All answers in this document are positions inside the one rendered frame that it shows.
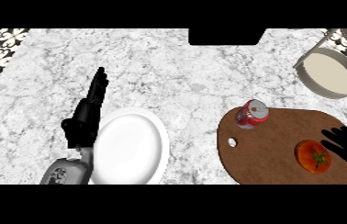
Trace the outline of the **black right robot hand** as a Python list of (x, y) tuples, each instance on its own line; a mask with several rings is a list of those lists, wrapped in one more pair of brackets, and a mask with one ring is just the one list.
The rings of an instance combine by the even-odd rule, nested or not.
[(347, 162), (347, 127), (323, 129), (321, 134), (326, 137), (321, 146)]

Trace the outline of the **red tomato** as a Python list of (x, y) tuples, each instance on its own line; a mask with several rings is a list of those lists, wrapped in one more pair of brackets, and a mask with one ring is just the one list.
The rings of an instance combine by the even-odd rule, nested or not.
[(327, 149), (314, 140), (302, 140), (293, 149), (295, 160), (312, 174), (321, 174), (330, 167)]

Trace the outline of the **brown wooden cutting board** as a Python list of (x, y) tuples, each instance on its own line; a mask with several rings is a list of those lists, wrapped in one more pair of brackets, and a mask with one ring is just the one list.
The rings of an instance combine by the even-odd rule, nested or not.
[(268, 118), (252, 129), (236, 124), (238, 107), (222, 116), (216, 148), (222, 168), (240, 184), (347, 184), (347, 162), (330, 155), (321, 174), (308, 172), (295, 160), (293, 148), (302, 140), (320, 141), (321, 130), (342, 123), (321, 111), (268, 108)]

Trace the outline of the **red and white can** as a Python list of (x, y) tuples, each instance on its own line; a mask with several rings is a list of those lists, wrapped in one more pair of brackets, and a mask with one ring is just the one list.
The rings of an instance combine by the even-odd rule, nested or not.
[(252, 129), (268, 118), (268, 108), (255, 99), (249, 100), (236, 114), (236, 124), (241, 129)]

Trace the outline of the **black appliance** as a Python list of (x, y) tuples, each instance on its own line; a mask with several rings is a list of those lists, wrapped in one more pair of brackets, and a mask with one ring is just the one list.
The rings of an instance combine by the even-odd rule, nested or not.
[(256, 45), (264, 28), (190, 28), (193, 46)]

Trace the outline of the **white plate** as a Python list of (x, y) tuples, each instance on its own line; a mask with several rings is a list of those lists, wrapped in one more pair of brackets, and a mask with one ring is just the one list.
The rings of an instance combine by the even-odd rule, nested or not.
[(100, 120), (91, 185), (156, 185), (166, 169), (169, 138), (157, 116), (123, 107)]

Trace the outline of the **black and white patterned tile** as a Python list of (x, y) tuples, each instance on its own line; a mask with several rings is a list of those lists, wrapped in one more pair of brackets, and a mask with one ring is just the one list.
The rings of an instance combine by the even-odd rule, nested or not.
[(8, 60), (26, 34), (27, 28), (0, 28), (0, 72), (8, 65)]

